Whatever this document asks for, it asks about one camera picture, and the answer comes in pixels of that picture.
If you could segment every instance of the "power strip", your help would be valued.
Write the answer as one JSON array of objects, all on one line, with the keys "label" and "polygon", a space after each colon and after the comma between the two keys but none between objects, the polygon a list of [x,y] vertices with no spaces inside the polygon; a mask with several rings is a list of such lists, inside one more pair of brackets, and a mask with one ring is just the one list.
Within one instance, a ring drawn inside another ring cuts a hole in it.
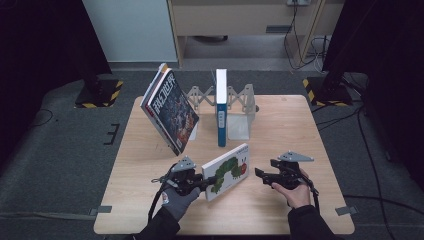
[{"label": "power strip", "polygon": [[287,0],[287,5],[293,6],[295,4],[298,6],[308,6],[311,5],[311,0]]}]

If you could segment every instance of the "metal book holder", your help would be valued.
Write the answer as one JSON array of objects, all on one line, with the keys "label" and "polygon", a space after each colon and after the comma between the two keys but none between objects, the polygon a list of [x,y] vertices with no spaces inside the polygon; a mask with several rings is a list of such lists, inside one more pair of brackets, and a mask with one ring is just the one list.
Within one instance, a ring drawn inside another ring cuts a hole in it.
[{"label": "metal book holder", "polygon": [[[194,110],[199,111],[202,101],[208,102],[211,106],[216,106],[216,96],[215,94],[211,95],[214,90],[214,86],[211,86],[203,93],[198,86],[193,86],[186,96],[193,104]],[[249,140],[251,125],[256,114],[253,85],[246,84],[239,93],[232,86],[228,86],[227,93],[227,138],[229,140]],[[240,104],[241,109],[233,108],[236,104]],[[196,131],[193,131],[192,135],[194,136],[193,138],[190,137],[190,139],[195,138]]]}]

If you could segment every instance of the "human hand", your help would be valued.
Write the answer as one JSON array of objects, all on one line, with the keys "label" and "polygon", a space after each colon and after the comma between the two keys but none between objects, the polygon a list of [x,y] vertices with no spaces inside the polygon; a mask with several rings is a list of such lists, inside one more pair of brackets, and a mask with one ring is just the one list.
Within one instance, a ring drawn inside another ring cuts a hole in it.
[{"label": "human hand", "polygon": [[[308,174],[306,174],[303,169],[300,169],[302,174],[306,177],[308,177]],[[283,194],[284,197],[286,197],[287,202],[290,207],[292,208],[299,208],[306,205],[311,205],[311,196],[310,196],[310,190],[306,183],[302,182],[293,190],[289,190],[284,188],[278,183],[273,182],[271,186],[279,193]]]},{"label": "human hand", "polygon": [[177,220],[184,216],[187,212],[190,204],[196,200],[200,195],[200,188],[194,188],[188,195],[180,196],[172,186],[168,186],[162,192],[162,207],[171,213],[171,215]]}]

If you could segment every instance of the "white cabinet door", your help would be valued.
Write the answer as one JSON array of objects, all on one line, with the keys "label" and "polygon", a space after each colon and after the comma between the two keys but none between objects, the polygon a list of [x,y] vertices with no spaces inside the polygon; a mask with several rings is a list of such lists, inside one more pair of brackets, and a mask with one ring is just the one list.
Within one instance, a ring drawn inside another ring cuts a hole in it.
[{"label": "white cabinet door", "polygon": [[166,0],[83,0],[109,62],[177,62]]}]

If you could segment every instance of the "picture book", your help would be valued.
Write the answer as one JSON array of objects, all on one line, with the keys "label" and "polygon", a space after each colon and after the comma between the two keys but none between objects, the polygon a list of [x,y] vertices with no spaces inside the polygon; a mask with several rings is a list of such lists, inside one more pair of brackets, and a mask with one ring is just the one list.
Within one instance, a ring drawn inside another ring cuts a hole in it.
[{"label": "picture book", "polygon": [[144,106],[149,114],[153,114],[161,131],[168,136],[167,139],[175,148],[174,153],[177,156],[181,154],[199,116],[178,85],[171,68],[165,70]]},{"label": "picture book", "polygon": [[227,144],[227,69],[216,70],[216,121],[218,146]]},{"label": "picture book", "polygon": [[163,77],[163,75],[165,74],[167,69],[168,69],[168,65],[166,63],[162,63],[159,66],[159,69],[158,69],[155,77],[153,78],[152,82],[150,83],[149,87],[147,88],[146,93],[143,95],[143,99],[140,102],[140,107],[141,107],[141,109],[143,109],[144,113],[149,118],[150,122],[156,128],[156,130],[161,135],[161,137],[166,142],[166,144],[171,148],[171,150],[176,155],[178,155],[179,151],[174,146],[174,144],[172,143],[169,134],[166,132],[165,129],[163,129],[162,125],[158,122],[158,119],[155,117],[153,110],[150,109],[149,106],[147,105],[149,98],[152,96],[154,89],[156,88],[157,84],[159,83],[160,79]]},{"label": "picture book", "polygon": [[203,179],[215,176],[214,185],[206,188],[208,201],[212,201],[249,175],[249,145],[242,145],[202,166]]}]

